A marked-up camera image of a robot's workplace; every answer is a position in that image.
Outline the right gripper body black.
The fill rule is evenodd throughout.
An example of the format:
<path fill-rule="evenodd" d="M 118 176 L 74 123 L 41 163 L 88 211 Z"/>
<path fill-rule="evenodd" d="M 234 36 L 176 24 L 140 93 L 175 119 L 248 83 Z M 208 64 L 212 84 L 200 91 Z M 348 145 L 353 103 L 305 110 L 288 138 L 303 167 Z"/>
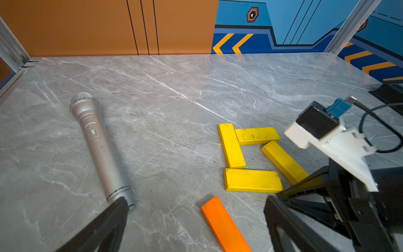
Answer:
<path fill-rule="evenodd" d="M 398 252 L 395 234 L 403 232 L 403 169 L 371 170 L 378 190 L 370 192 L 335 161 L 328 171 L 341 187 L 335 193 L 341 220 L 358 252 Z"/>

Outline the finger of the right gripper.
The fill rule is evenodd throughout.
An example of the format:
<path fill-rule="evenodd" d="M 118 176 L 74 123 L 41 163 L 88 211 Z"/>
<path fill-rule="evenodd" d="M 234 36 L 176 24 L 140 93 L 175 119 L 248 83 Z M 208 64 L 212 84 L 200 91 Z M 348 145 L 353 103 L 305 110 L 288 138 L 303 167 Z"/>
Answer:
<path fill-rule="evenodd" d="M 279 200 L 290 200 L 300 196 L 318 194 L 320 196 L 329 196 L 327 192 L 328 184 L 328 166 L 324 166 L 301 182 L 277 194 Z"/>
<path fill-rule="evenodd" d="M 324 196 L 316 193 L 293 195 L 284 200 L 284 203 L 289 208 L 312 218 L 340 235 L 346 238 L 351 237 L 333 204 Z"/>

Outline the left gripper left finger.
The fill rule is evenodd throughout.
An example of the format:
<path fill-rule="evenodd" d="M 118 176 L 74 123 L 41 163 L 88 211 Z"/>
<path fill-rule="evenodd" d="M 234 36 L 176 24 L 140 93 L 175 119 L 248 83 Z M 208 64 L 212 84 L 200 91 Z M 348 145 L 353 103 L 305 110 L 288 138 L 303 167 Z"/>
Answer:
<path fill-rule="evenodd" d="M 117 252 L 127 223 L 129 207 L 124 197 L 109 205 L 59 252 Z"/>

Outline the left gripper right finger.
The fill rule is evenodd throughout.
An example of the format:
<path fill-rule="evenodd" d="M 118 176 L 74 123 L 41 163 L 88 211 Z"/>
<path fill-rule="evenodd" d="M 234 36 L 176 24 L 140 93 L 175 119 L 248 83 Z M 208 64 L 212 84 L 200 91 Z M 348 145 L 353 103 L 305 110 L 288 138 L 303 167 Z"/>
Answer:
<path fill-rule="evenodd" d="M 293 214 L 280 200 L 270 195 L 264 215 L 275 252 L 336 252 L 337 249 Z"/>

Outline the yellow block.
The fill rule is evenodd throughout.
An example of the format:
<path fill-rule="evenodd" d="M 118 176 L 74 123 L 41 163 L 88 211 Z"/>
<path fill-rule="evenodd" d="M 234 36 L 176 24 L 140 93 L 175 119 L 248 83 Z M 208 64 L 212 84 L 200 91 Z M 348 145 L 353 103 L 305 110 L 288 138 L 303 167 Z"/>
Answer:
<path fill-rule="evenodd" d="M 275 141 L 270 141 L 261 149 L 278 170 L 293 184 L 306 179 L 309 174 Z"/>
<path fill-rule="evenodd" d="M 235 129 L 235 133 L 241 146 L 268 144 L 270 141 L 280 141 L 280 135 L 275 128 Z"/>
<path fill-rule="evenodd" d="M 279 174 L 274 171 L 226 169 L 224 171 L 226 191 L 279 193 L 283 191 Z"/>
<path fill-rule="evenodd" d="M 221 139 L 227 168 L 244 169 L 247 165 L 232 124 L 220 124 L 218 132 Z"/>

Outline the orange block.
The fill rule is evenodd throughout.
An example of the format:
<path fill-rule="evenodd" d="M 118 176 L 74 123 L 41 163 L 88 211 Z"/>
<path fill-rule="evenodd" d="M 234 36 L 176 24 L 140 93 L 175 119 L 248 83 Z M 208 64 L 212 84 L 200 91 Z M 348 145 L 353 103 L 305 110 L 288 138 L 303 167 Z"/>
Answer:
<path fill-rule="evenodd" d="M 217 196 L 200 210 L 223 252 L 252 251 Z"/>

